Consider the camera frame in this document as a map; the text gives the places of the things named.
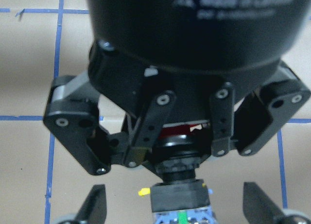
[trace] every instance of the hole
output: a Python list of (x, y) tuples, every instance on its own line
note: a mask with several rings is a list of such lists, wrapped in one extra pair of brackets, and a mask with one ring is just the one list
hole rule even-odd
[(119, 144), (119, 140), (118, 140), (118, 139), (112, 139), (112, 140), (110, 141), (110, 145), (111, 145), (112, 147), (117, 147), (118, 144)]
[(283, 106), (284, 104), (284, 100), (278, 100), (278, 101), (275, 101), (273, 104), (272, 104), (272, 107), (273, 108), (279, 108), (281, 106)]
[(93, 125), (93, 122), (90, 120), (81, 120), (79, 121), (79, 126), (81, 128), (88, 128), (91, 127)]

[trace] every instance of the silver screw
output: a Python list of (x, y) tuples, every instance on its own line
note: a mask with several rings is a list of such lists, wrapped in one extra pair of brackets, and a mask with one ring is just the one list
hole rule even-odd
[(220, 89), (216, 93), (216, 98), (217, 99), (224, 99), (228, 96), (229, 91), (227, 89)]
[(69, 121), (65, 118), (59, 118), (55, 121), (55, 123), (59, 127), (66, 127), (69, 124)]
[(249, 155), (252, 152), (252, 150), (245, 150), (244, 154)]
[(106, 169), (105, 168), (99, 168), (97, 171), (96, 171), (97, 174), (105, 174), (106, 173)]
[(100, 40), (100, 41), (98, 41), (98, 44), (105, 51), (112, 52), (115, 50), (115, 48), (109, 42)]
[(129, 162), (128, 166), (129, 167), (135, 167), (137, 164), (136, 162), (132, 161), (132, 162)]
[(225, 151), (224, 150), (220, 150), (217, 152), (217, 155), (221, 156), (221, 155), (224, 155), (225, 154)]
[(292, 103), (298, 103), (302, 100), (302, 95), (298, 94), (292, 98)]
[(167, 94), (160, 95), (156, 99), (156, 103), (159, 104), (160, 106), (164, 106), (170, 102), (170, 97)]

